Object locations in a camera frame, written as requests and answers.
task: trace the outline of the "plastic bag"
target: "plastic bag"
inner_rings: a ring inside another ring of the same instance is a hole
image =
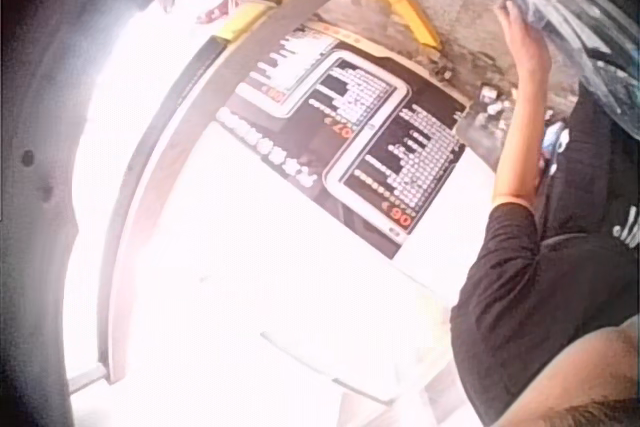
[[[608,0],[513,0],[605,111],[640,140],[637,23]]]

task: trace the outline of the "man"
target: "man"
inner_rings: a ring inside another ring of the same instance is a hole
[[[485,425],[640,425],[638,143],[581,86],[536,205],[551,59],[512,2],[497,14],[518,95],[485,241],[451,316],[462,384]]]

